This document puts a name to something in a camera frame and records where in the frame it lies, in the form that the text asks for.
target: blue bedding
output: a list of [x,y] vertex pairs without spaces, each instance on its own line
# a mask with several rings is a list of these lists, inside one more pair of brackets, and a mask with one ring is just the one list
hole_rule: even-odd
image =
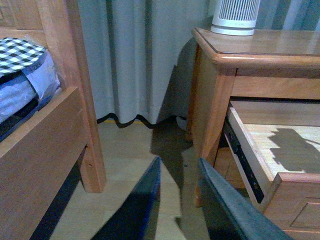
[[[15,41],[17,48],[22,44],[17,43],[20,40],[15,38],[6,38],[5,44],[10,45],[12,41]],[[42,47],[35,58],[37,48],[28,48],[32,61],[29,60],[31,63],[21,68],[20,62],[24,61],[14,62],[18,57],[10,55],[11,48],[8,48],[8,53],[0,51],[0,142],[44,107],[60,87],[49,52]]]
[[18,74],[0,85],[0,124],[27,105],[37,95],[28,78]]

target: open drawer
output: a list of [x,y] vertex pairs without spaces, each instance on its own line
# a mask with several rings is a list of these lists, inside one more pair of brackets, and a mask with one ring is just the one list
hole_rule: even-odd
[[231,101],[223,132],[252,204],[295,239],[320,239],[320,104]]

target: mattress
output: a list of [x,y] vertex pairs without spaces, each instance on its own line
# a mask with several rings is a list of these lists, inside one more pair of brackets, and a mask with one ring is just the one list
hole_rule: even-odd
[[60,82],[50,53],[26,40],[0,40],[0,59],[1,142],[50,101]]

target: wooden floor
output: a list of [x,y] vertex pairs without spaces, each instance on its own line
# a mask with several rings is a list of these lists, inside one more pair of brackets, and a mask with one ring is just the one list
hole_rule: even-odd
[[107,187],[86,193],[79,184],[51,240],[90,240],[120,207],[155,155],[163,160],[156,240],[208,240],[201,208],[193,206],[197,159],[175,121],[154,129],[141,122],[118,128],[113,121],[98,125]]

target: black and white checkered blanket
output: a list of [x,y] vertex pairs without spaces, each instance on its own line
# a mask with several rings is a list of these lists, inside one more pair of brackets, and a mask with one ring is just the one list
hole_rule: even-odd
[[45,52],[43,46],[14,37],[0,39],[0,77],[35,63]]

